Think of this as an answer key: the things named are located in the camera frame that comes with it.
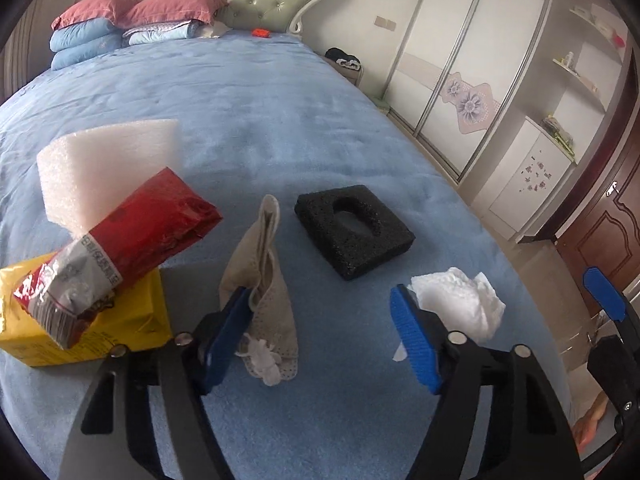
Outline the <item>person's right hand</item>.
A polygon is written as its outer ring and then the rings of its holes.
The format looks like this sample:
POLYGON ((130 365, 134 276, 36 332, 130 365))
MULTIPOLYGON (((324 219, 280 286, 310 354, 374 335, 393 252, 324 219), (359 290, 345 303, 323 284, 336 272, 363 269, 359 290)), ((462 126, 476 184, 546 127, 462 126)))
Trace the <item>person's right hand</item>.
POLYGON ((606 415, 612 413, 611 402, 604 391, 601 391, 590 408, 574 423, 572 435, 578 452, 582 453, 597 435, 600 423, 606 415))

